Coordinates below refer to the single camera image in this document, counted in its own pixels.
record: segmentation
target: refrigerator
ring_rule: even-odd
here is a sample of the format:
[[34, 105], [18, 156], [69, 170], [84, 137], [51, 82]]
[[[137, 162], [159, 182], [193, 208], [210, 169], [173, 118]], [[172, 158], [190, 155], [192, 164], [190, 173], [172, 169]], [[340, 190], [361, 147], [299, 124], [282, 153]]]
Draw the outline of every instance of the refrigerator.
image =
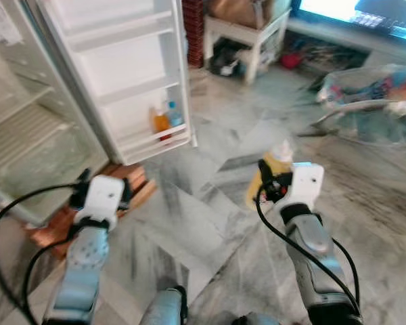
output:
[[[0, 205], [191, 139], [180, 0], [0, 1]], [[158, 132], [154, 112], [181, 120]], [[44, 225], [68, 190], [15, 208]]]

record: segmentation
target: white stool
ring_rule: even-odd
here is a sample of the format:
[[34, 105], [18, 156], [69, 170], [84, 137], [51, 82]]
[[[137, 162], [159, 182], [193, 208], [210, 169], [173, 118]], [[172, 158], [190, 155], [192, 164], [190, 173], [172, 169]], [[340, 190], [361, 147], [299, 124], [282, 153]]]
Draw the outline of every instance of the white stool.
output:
[[219, 37], [225, 37], [241, 44], [249, 45], [251, 50], [251, 61], [246, 69], [245, 82], [251, 85], [256, 78], [258, 63], [262, 44], [275, 32], [278, 31], [276, 42], [281, 45], [286, 33], [290, 10], [270, 22], [260, 30], [248, 28], [242, 25], [225, 22], [210, 16], [205, 18], [204, 26], [204, 61], [205, 64], [213, 57], [213, 45]]

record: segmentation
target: tv screen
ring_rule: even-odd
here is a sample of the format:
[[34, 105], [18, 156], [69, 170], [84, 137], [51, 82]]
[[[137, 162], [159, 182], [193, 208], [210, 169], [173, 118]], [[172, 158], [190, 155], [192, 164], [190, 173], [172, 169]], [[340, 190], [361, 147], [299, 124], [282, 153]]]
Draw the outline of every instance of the tv screen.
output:
[[302, 0], [299, 10], [406, 40], [406, 0]]

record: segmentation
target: bottle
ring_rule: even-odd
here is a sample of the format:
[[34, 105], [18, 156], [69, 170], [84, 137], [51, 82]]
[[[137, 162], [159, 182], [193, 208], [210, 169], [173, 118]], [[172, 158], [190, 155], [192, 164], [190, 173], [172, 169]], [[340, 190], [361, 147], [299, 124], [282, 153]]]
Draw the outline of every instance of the bottle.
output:
[[183, 123], [181, 112], [177, 109], [174, 101], [168, 102], [168, 119], [171, 127], [177, 127]]
[[[161, 107], [154, 108], [154, 128], [155, 132], [162, 132], [170, 129], [170, 123], [168, 121], [168, 116]], [[171, 134], [163, 135], [160, 137], [160, 141], [168, 139]]]
[[[272, 174], [287, 173], [292, 164], [293, 151], [289, 141], [284, 140], [281, 145], [276, 145], [272, 149], [263, 154], [263, 160], [271, 167]], [[258, 188], [262, 185], [260, 171], [254, 175], [250, 186], [246, 192], [245, 203], [250, 208], [256, 209], [256, 195]]]

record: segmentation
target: cable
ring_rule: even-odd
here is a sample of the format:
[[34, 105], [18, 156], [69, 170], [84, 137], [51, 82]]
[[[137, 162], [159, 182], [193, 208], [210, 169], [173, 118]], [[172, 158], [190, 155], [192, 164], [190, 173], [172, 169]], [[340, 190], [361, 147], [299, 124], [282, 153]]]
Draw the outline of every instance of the cable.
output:
[[46, 247], [41, 248], [34, 257], [30, 260], [30, 263], [28, 264], [26, 273], [24, 275], [24, 280], [22, 282], [22, 289], [21, 289], [21, 298], [22, 298], [22, 306], [26, 308], [30, 313], [30, 305], [28, 304], [28, 285], [30, 284], [30, 275], [32, 274], [33, 268], [35, 267], [36, 262], [38, 259], [42, 256], [43, 253], [47, 252], [49, 249], [66, 244], [67, 242], [70, 242], [73, 239], [72, 236], [67, 237], [66, 239], [60, 240], [58, 242], [54, 242]]
[[343, 252], [344, 256], [346, 256], [347, 261], [349, 262], [349, 265], [351, 266], [352, 274], [353, 274], [353, 282], [355, 283], [355, 300], [357, 301], [358, 306], [360, 306], [361, 304], [360, 304], [360, 300], [359, 300], [359, 279], [358, 279], [358, 272], [357, 272], [357, 267], [355, 266], [355, 262], [353, 261], [352, 257], [349, 255], [348, 251], [343, 247], [343, 245], [341, 245], [334, 238], [332, 238], [332, 241]]
[[271, 230], [275, 235], [280, 237], [282, 240], [287, 242], [290, 246], [295, 248], [299, 253], [303, 254], [305, 257], [310, 259], [314, 264], [316, 264], [322, 271], [324, 271], [331, 279], [333, 279], [339, 286], [340, 288], [344, 291], [344, 293], [347, 295], [349, 300], [352, 303], [353, 309], [355, 310], [356, 316], [361, 316], [361, 312], [359, 310], [359, 306], [357, 304], [357, 301], [355, 300], [354, 296], [350, 292], [350, 290], [347, 288], [347, 286], [340, 280], [334, 273], [331, 272], [330, 269], [328, 269], [324, 264], [322, 264], [318, 259], [316, 259], [312, 254], [304, 250], [301, 246], [299, 246], [297, 243], [295, 243], [293, 240], [288, 238], [285, 234], [280, 232], [277, 228], [275, 228], [269, 221], [267, 221], [265, 215], [262, 212], [262, 209], [260, 208], [260, 196], [263, 190], [263, 184], [258, 188], [257, 191], [257, 199], [256, 199], [256, 208], [257, 208], [257, 213], [258, 216], [260, 217], [261, 221]]
[[[5, 217], [6, 213], [9, 212], [10, 209], [12, 209], [14, 206], [16, 206], [18, 203], [25, 201], [33, 196], [36, 196], [38, 194], [41, 194], [43, 192], [49, 192], [52, 190], [58, 190], [58, 189], [62, 189], [62, 188], [73, 188], [75, 184], [62, 184], [62, 185], [56, 185], [56, 186], [49, 186], [46, 188], [41, 188], [39, 190], [35, 190], [33, 192], [30, 192], [28, 194], [25, 194], [17, 199], [15, 199], [14, 201], [12, 201], [11, 203], [9, 203], [6, 207], [4, 207], [1, 211], [0, 211], [0, 221]], [[32, 313], [30, 312], [30, 310], [27, 310], [27, 308], [25, 308], [23, 306], [23, 304], [21, 304], [19, 302], [19, 300], [17, 299], [17, 297], [14, 295], [14, 293], [12, 292], [12, 290], [10, 289], [10, 287], [7, 285], [6, 283], [6, 279], [3, 276], [3, 272], [1, 271], [0, 268], [0, 288], [3, 291], [4, 295], [9, 299], [9, 301], [16, 307], [18, 308], [21, 313], [24, 315], [24, 317], [27, 319], [28, 323], [30, 325], [37, 325], [37, 321], [35, 320], [35, 317], [32, 315]]]

